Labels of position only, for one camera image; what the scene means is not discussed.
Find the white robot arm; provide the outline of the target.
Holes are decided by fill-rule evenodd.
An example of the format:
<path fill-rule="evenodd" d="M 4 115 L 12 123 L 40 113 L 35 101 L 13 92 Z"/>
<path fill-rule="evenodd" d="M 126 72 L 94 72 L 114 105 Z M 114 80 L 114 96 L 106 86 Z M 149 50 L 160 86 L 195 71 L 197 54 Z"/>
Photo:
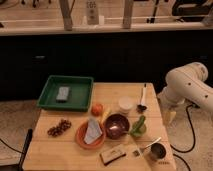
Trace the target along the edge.
<path fill-rule="evenodd" d="M 213 113 L 213 88 L 205 83 L 207 78 L 208 69 L 200 62 L 174 68 L 166 74 L 166 86 L 157 95 L 164 125 L 173 121 L 176 116 L 175 107 L 185 100 Z"/>

